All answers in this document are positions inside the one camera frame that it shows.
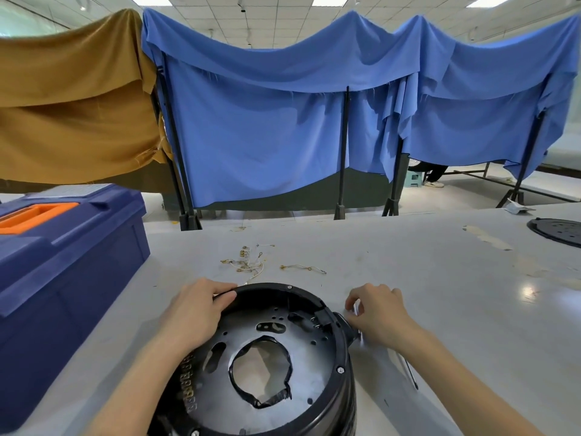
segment ceiling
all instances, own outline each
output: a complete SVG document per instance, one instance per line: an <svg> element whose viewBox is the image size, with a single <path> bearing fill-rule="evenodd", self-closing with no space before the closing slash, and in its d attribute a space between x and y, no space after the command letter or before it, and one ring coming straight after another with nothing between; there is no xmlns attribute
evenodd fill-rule
<svg viewBox="0 0 581 436"><path fill-rule="evenodd" d="M122 8L141 9L132 0L10 0L67 27L79 27ZM415 15L463 41L478 42L527 24L581 8L581 0L510 0L491 9L466 8L471 0L348 0L343 8L313 7L313 0L170 0L159 12L234 46L283 48L313 35L352 9L395 30Z"/></svg>

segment black circular housing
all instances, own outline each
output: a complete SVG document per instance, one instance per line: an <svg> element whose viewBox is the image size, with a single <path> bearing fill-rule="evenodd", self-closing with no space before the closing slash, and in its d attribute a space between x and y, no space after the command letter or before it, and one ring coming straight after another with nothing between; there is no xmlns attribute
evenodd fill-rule
<svg viewBox="0 0 581 436"><path fill-rule="evenodd" d="M343 317L294 286L257 283L235 289L214 336L173 373L148 435L353 436L356 396ZM232 368L252 344L280 346L284 388L261 402L238 387Z"/></svg>
<svg viewBox="0 0 581 436"><path fill-rule="evenodd" d="M533 219L527 223L532 231L543 237L581 248L581 223L561 219Z"/></svg>

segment hand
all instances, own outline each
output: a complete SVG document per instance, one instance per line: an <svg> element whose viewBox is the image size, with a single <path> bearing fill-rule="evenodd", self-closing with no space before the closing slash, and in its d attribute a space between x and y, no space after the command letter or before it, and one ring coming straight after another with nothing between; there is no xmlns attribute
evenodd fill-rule
<svg viewBox="0 0 581 436"><path fill-rule="evenodd" d="M236 283L207 278L184 286L163 313L157 337L182 357L200 347L214 335L222 311L236 298L235 287Z"/></svg>
<svg viewBox="0 0 581 436"><path fill-rule="evenodd" d="M402 353L416 332L422 330L405 310L399 289L367 283L351 290L345 309L352 311L357 300L361 301L358 315L349 312L346 320L372 342Z"/></svg>

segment green stool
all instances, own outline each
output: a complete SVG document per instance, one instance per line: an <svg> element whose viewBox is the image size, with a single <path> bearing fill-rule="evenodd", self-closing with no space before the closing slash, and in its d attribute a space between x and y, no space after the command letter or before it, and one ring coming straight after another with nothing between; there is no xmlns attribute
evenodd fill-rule
<svg viewBox="0 0 581 436"><path fill-rule="evenodd" d="M416 171L408 171L405 174L405 181L403 186L406 188L410 187L421 187L422 186L422 173Z"/></svg>

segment forearm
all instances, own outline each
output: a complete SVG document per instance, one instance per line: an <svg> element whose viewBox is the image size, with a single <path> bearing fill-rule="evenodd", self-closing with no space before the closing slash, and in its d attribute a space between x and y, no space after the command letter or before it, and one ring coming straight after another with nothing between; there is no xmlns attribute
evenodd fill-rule
<svg viewBox="0 0 581 436"><path fill-rule="evenodd" d="M402 353L465 436L542 436L455 359L433 334L418 331Z"/></svg>
<svg viewBox="0 0 581 436"><path fill-rule="evenodd" d="M171 374L185 357L183 353L162 338L153 338L138 353L84 435L145 436Z"/></svg>

